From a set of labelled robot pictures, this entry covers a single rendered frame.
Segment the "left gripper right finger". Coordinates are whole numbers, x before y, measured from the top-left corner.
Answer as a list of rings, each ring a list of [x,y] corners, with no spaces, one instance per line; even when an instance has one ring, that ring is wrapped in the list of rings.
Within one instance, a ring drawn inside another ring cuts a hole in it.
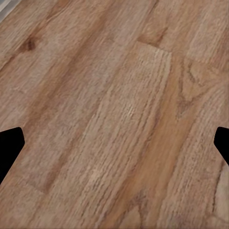
[[[218,151],[222,154],[224,159],[229,165],[229,129],[224,127],[218,127],[215,138],[214,145]]]

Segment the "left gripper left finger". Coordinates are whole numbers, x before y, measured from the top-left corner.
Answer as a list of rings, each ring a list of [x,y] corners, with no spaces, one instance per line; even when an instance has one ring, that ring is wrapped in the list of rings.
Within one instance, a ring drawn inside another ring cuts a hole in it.
[[[21,127],[0,132],[0,184],[25,145]]]

